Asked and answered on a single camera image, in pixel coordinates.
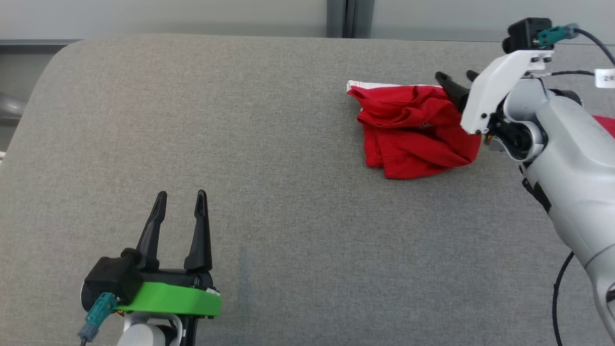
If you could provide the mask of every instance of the thin wire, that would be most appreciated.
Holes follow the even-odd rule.
[[[553,316],[553,332],[555,333],[555,341],[557,342],[557,346],[562,346],[560,328],[557,325],[557,296],[560,295],[561,278],[564,276],[564,272],[566,271],[566,268],[568,268],[568,264],[573,257],[574,252],[570,252],[570,255],[568,255],[568,258],[566,258],[564,264],[561,266],[560,273],[557,275],[557,280],[555,280],[555,284],[553,285],[553,304],[551,306],[551,314]]]
[[[602,49],[602,51],[606,54],[606,56],[609,58],[609,60],[611,61],[611,63],[613,63],[613,65],[615,65],[615,57],[613,57],[613,54],[611,54],[611,51],[605,46],[605,44],[603,44],[598,38],[596,38],[596,36],[588,33],[587,31],[583,30],[583,29],[579,29],[579,28],[575,28],[574,29],[575,33],[579,33],[583,36],[585,36],[586,38],[589,38],[590,40],[592,40],[595,44],[598,45],[598,47],[600,47],[600,49]]]
[[[561,76],[563,74],[584,74],[586,76],[593,76],[594,75],[593,72],[591,72],[591,71],[584,71],[584,70],[551,72],[551,76]]]

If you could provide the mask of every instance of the teal connector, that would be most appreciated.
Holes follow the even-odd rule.
[[[571,39],[579,36],[578,33],[574,32],[574,29],[578,29],[579,25],[576,23],[571,23],[564,26],[556,26],[551,29],[542,30],[536,36],[536,44],[539,47],[546,47],[552,44],[556,44],[564,39]]]
[[[85,317],[85,324],[77,333],[77,336],[82,340],[82,345],[94,341],[98,334],[98,328],[115,311],[116,307],[117,300],[111,293],[105,292],[98,297]]]

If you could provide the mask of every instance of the green bracket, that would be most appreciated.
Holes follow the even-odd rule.
[[[117,310],[173,313],[191,316],[220,316],[222,299],[218,294],[196,288],[144,282],[130,305]]]

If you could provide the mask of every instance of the gray fabric surface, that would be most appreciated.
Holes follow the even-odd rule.
[[[134,246],[160,190],[163,267],[181,267],[207,191],[223,316],[199,345],[553,345],[568,255],[515,164],[411,181],[365,167],[348,79],[458,81],[499,44],[145,35],[63,49],[0,167],[0,345],[77,344],[82,280]],[[606,67],[558,46],[553,70]],[[592,79],[553,77],[592,113]],[[609,345],[576,260],[563,279],[566,345]],[[121,318],[96,339],[114,345]]]

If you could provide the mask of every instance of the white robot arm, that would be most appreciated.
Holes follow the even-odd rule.
[[[532,27],[532,22],[550,26],[546,18],[512,25],[509,43],[517,46],[509,50],[514,51],[478,76],[469,71],[474,80],[469,93],[445,74],[436,78],[462,111],[461,126],[485,134],[488,143],[500,142],[521,164],[524,186],[585,268],[598,312],[615,340],[615,138],[575,93],[548,90],[540,79],[524,78],[544,69],[553,55],[553,46],[541,49],[532,37],[549,28]],[[525,37],[515,37],[518,32]]]

